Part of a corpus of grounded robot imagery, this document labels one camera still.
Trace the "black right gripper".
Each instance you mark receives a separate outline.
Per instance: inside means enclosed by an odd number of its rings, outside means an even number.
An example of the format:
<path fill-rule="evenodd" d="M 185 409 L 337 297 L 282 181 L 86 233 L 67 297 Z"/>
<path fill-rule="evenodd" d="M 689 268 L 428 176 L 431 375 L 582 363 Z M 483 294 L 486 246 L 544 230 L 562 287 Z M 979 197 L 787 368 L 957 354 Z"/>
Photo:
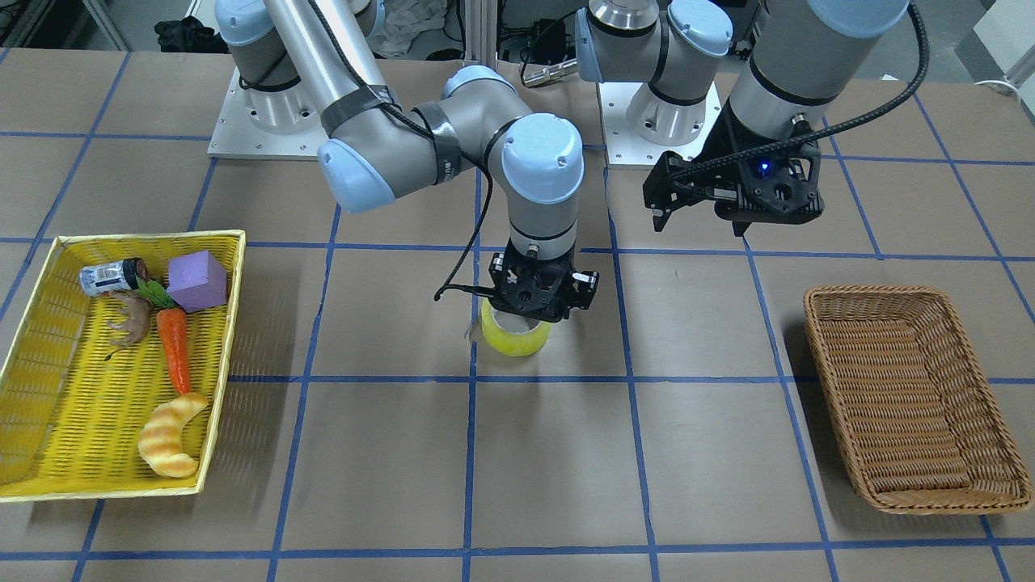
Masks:
<path fill-rule="evenodd" d="M 515 248 L 496 253 L 489 265 L 494 283 L 489 305 L 537 321 L 562 321 L 573 310 L 590 309 L 600 277 L 595 270 L 574 269 L 573 258 L 573 250 L 551 260 Z"/>

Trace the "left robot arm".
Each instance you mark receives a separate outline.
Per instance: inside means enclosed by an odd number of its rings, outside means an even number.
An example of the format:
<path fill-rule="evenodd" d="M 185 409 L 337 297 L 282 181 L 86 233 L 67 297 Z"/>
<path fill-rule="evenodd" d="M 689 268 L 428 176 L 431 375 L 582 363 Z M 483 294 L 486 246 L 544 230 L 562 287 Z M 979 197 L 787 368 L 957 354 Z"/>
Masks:
<path fill-rule="evenodd" d="M 736 236 L 755 222 L 803 225 L 824 213 L 820 142 L 893 111 L 927 76 L 929 43 L 910 1 L 768 1 L 720 114 L 688 158 L 691 122 L 734 45 L 732 20 L 711 1 L 591 1 L 576 12 L 576 67 L 589 82 L 635 82 L 626 118 L 640 139 L 666 147 L 644 180 L 655 231 L 705 201 Z M 899 95 L 823 128 L 828 107 L 882 36 L 909 19 L 918 69 Z"/>

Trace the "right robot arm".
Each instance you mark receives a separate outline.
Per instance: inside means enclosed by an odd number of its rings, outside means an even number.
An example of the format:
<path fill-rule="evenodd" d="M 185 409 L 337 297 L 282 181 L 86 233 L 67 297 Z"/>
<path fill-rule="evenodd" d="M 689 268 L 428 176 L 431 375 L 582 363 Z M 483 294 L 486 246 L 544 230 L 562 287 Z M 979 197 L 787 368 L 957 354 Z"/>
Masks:
<path fill-rule="evenodd" d="M 341 208 L 365 213 L 469 168 L 502 188 L 506 248 L 491 286 L 461 286 L 499 312 L 559 322 L 591 305 L 594 270 L 574 268 L 583 140 L 563 117 L 534 112 L 487 66 L 462 67 L 442 96 L 403 110 L 367 37 L 378 1 L 218 1 L 214 14 L 256 125 L 318 126 L 315 158 Z"/>

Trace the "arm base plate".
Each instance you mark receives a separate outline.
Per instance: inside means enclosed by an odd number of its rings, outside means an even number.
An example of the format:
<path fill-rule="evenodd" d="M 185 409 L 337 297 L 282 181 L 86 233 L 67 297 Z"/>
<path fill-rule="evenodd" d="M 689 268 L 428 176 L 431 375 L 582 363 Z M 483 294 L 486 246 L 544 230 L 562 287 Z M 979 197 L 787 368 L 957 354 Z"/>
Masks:
<path fill-rule="evenodd" d="M 310 95 L 304 78 L 280 91 L 244 89 L 238 67 L 223 95 L 208 154 L 221 159 L 314 161 L 330 141 L 321 114 L 329 100 Z"/>
<path fill-rule="evenodd" d="M 663 101 L 643 82 L 603 82 L 598 97 L 611 169 L 650 170 L 666 151 L 692 161 L 721 110 L 714 82 L 690 106 Z"/>

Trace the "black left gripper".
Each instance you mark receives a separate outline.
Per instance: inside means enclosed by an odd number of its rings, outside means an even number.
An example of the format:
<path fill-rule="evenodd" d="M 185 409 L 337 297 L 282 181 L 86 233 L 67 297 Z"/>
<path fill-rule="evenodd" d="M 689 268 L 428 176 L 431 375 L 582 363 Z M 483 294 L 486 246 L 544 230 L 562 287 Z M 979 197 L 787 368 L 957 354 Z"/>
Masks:
<path fill-rule="evenodd" d="M 654 163 L 642 185 L 644 207 L 653 213 L 653 229 L 666 229 L 670 214 L 712 201 L 718 213 L 761 213 L 755 185 L 769 176 L 769 139 L 748 129 L 731 109 L 720 111 L 701 151 L 687 158 L 672 149 Z M 750 215 L 732 219 L 736 237 L 755 224 Z"/>

